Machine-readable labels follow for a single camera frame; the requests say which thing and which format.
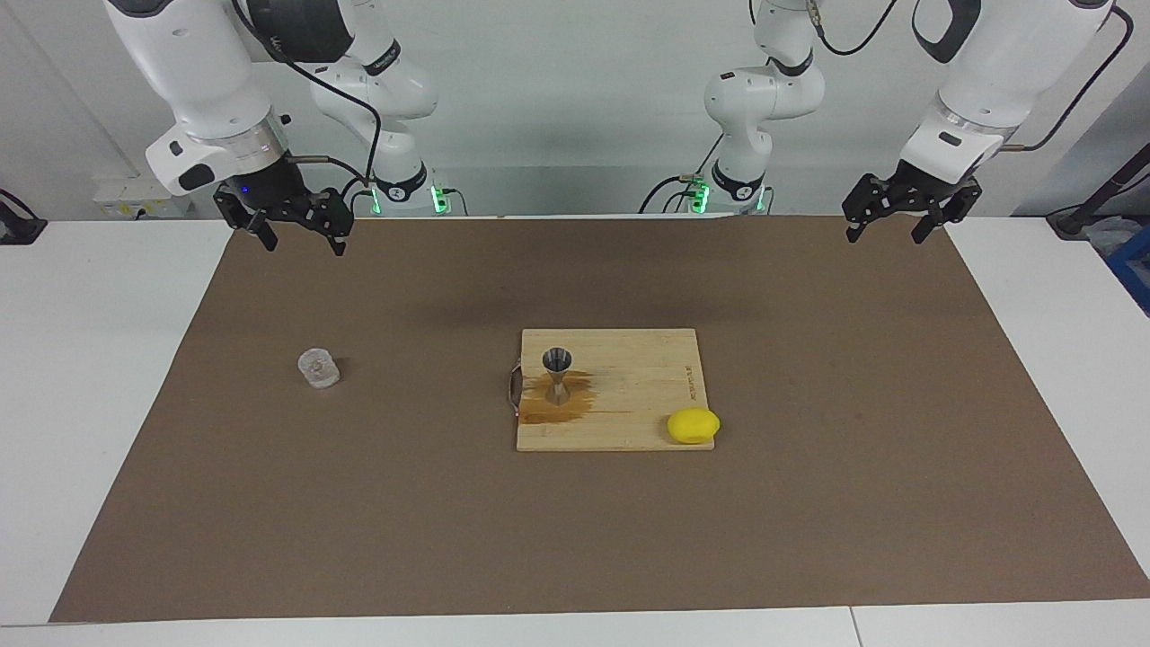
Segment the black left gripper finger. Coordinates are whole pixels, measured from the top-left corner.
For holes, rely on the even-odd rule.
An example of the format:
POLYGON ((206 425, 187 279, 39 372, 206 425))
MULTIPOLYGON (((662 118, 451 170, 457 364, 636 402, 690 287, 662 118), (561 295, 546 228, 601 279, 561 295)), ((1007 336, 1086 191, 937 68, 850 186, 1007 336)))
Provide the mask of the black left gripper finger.
POLYGON ((890 214, 885 201, 887 188, 887 182, 875 175, 864 175, 854 187, 850 188, 841 205, 848 221, 845 232, 848 242, 858 242, 867 226, 890 214))
POLYGON ((977 198, 980 198, 980 184, 963 184, 944 201, 944 205, 937 199, 929 199, 923 217, 912 229, 912 241, 923 244, 925 238, 931 236, 936 229, 946 224, 959 224, 973 209, 977 198))

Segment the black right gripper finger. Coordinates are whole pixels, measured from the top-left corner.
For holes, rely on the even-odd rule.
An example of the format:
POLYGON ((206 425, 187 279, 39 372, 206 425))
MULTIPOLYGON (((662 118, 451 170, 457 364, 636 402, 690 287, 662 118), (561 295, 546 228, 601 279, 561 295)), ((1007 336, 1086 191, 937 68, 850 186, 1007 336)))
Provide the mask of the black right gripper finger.
POLYGON ((214 205, 225 219, 227 225, 239 232, 254 236, 259 239, 264 251, 274 253, 279 239, 274 230, 268 225, 263 210, 250 211, 238 197, 227 187, 218 187, 214 192, 214 205))
POLYGON ((324 188, 305 197, 304 228, 321 234, 337 257, 348 247, 348 234, 356 225, 356 217, 336 188, 324 188))

